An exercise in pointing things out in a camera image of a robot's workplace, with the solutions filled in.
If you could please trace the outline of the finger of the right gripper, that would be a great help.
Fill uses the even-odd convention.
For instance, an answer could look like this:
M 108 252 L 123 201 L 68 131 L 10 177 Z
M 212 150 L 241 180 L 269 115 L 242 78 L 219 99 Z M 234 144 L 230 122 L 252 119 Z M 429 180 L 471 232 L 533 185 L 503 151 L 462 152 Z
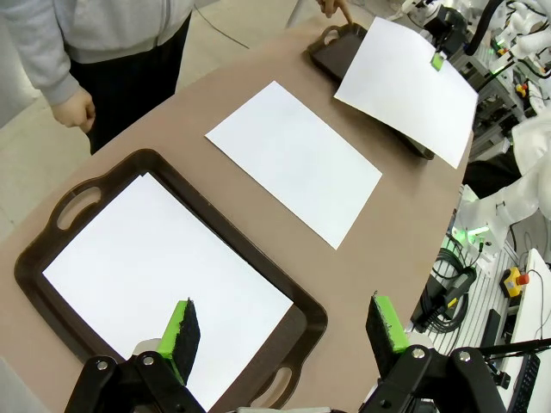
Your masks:
M 435 52 L 431 58 L 430 64 L 436 71 L 440 71 L 443 68 L 444 62 L 447 60 L 447 58 L 448 54 L 446 53 L 443 44 L 440 43 L 435 48 Z

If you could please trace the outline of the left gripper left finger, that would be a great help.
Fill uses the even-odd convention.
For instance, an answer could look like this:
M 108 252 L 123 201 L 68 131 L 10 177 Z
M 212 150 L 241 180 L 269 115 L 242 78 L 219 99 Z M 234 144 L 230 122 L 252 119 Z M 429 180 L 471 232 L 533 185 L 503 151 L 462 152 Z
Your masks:
M 191 299 L 176 304 L 154 350 L 121 363 L 88 359 L 65 407 L 67 412 L 203 412 L 187 387 L 201 332 Z

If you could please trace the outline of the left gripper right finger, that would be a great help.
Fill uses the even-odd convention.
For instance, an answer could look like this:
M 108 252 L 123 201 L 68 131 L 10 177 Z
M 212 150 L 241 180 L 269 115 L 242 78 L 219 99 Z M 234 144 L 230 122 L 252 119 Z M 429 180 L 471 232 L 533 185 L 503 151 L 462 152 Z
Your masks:
M 418 412 L 423 401 L 439 412 L 506 411 L 477 348 L 444 355 L 411 344 L 387 296 L 371 297 L 366 331 L 380 378 L 361 412 Z

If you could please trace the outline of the person's left hand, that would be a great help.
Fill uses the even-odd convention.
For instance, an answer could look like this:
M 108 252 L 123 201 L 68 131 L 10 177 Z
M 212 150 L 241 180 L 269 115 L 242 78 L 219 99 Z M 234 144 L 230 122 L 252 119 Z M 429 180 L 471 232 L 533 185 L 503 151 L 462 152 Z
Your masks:
M 332 18 L 340 9 L 348 24 L 353 23 L 348 3 L 345 0 L 318 0 L 321 12 L 327 17 Z

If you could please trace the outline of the person's right hand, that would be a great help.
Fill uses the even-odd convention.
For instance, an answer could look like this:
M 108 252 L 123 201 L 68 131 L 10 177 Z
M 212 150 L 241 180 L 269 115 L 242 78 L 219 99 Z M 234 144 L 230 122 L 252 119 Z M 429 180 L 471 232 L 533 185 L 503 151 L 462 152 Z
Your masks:
M 92 96 L 79 87 L 65 102 L 52 105 L 54 119 L 68 128 L 78 127 L 83 133 L 88 133 L 96 119 L 96 109 Z

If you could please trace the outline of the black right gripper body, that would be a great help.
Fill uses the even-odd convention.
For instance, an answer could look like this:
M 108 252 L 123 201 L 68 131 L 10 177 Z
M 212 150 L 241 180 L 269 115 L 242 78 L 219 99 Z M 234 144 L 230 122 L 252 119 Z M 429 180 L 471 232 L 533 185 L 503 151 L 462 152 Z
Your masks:
M 452 40 L 462 43 L 466 38 L 466 19 L 457 9 L 437 5 L 427 13 L 424 29 L 431 34 L 435 44 Z

